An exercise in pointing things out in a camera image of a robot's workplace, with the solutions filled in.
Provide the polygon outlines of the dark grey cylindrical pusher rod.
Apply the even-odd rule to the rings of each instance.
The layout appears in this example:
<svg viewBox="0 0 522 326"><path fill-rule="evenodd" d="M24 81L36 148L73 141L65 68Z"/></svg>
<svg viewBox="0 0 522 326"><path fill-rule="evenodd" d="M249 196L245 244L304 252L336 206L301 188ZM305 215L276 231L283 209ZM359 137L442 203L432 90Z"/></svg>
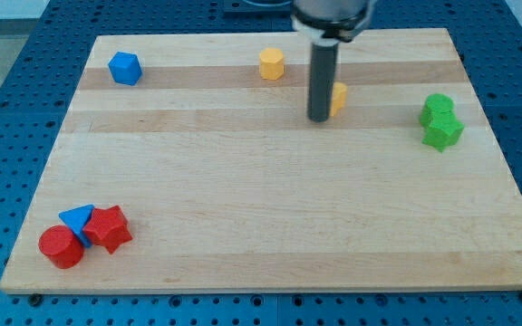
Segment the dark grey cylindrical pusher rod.
<svg viewBox="0 0 522 326"><path fill-rule="evenodd" d="M332 46L312 45L307 117L313 122L325 122L330 117L337 55L338 44Z"/></svg>

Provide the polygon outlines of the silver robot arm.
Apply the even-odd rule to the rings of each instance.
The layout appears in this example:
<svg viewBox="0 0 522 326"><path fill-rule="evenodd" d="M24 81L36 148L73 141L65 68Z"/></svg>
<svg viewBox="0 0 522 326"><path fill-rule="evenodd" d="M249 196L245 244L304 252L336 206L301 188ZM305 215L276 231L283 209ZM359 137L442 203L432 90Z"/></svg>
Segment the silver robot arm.
<svg viewBox="0 0 522 326"><path fill-rule="evenodd" d="M311 42L307 117L329 119L338 46L350 43L368 28L376 0L294 0L292 26Z"/></svg>

